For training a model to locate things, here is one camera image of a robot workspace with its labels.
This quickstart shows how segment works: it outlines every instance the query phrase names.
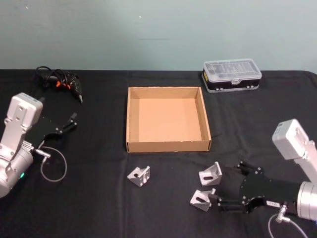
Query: brown cardboard tray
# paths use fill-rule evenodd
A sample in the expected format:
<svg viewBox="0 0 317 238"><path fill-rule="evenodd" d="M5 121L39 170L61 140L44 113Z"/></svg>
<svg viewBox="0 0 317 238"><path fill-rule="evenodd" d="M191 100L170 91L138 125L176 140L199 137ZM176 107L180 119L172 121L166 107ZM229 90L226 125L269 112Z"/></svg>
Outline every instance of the brown cardboard tray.
<svg viewBox="0 0 317 238"><path fill-rule="evenodd" d="M208 151L211 135L200 87L130 87L128 152Z"/></svg>

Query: clear plastic organizer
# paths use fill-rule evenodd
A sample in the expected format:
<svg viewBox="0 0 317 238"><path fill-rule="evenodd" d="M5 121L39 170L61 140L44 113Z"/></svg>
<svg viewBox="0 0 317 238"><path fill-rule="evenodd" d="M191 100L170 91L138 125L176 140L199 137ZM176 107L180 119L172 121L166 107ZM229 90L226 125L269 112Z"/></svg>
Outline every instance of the clear plastic organizer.
<svg viewBox="0 0 317 238"><path fill-rule="evenodd" d="M204 63L203 79L209 92L256 89L262 74L252 59Z"/></svg>

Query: gray cable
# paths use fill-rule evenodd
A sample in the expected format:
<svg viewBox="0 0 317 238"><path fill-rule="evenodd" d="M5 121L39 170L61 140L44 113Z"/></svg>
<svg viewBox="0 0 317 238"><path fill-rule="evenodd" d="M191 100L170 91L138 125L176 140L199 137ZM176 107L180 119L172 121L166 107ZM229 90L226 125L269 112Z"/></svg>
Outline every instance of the gray cable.
<svg viewBox="0 0 317 238"><path fill-rule="evenodd" d="M268 232L269 235L271 236L271 238L274 238L272 231L271 231L271 221L273 219L273 217L276 217L278 214L274 214L273 216L270 217L270 219L268 220L267 223L267 228L268 228ZM300 226L298 226L294 221L290 220L290 223L293 224L303 235L303 237L308 238L308 236L305 234L305 232L302 230L302 228L300 228Z"/></svg>
<svg viewBox="0 0 317 238"><path fill-rule="evenodd" d="M64 162L65 162L65 171L64 171L64 174L61 178L59 179L56 179L56 180L53 180L53 179L49 179L48 177L46 177L43 173L43 165L45 163L45 159L43 160L42 164L41 164L41 174L42 176L47 180L47 181L50 181L50 182L59 182L61 181L63 178L65 178L66 176L66 173L67 173L67 162L66 162L66 159L65 159L65 156L59 151L59 150L56 150L55 148L52 148L52 147L48 147L48 146L42 146L42 148L46 148L46 149L50 149L50 150L54 150L56 151L57 153L59 153L61 155L61 157L64 159Z"/></svg>

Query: black tablecloth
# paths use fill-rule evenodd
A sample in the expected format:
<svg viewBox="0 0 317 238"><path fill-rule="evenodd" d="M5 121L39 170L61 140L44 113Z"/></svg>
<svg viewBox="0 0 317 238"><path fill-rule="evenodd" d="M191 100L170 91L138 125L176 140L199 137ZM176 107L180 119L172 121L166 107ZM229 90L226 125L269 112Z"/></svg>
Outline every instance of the black tablecloth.
<svg viewBox="0 0 317 238"><path fill-rule="evenodd" d="M293 161L285 161L271 136L281 121L297 118L317 140L317 76L305 71L263 71L258 90L209 94L199 72L76 71L84 90L80 105L69 92L31 86L32 70L0 70L0 117L13 95L45 96L43 115L63 124L78 113L78 127L53 142L66 156L63 182L45 181L41 158L8 196L0 199L0 237L245 238L269 237L267 221L277 210L259 208L249 215L203 212L189 204L200 186L198 171L219 161L233 166L246 160L272 179L308 180ZM209 152L128 154L125 148L129 86L202 86L211 128ZM135 167L151 167L142 188L126 176ZM219 192L239 186L223 177ZM312 221L293 218L309 237ZM272 224L278 237L301 237L291 224Z"/></svg>

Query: teal wall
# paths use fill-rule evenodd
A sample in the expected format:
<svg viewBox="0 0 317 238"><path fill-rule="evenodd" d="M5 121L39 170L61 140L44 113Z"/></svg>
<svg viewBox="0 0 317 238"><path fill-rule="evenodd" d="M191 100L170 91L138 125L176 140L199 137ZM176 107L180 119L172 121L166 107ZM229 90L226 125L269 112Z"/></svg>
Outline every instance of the teal wall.
<svg viewBox="0 0 317 238"><path fill-rule="evenodd" d="M0 68L317 72L315 0L2 0Z"/></svg>

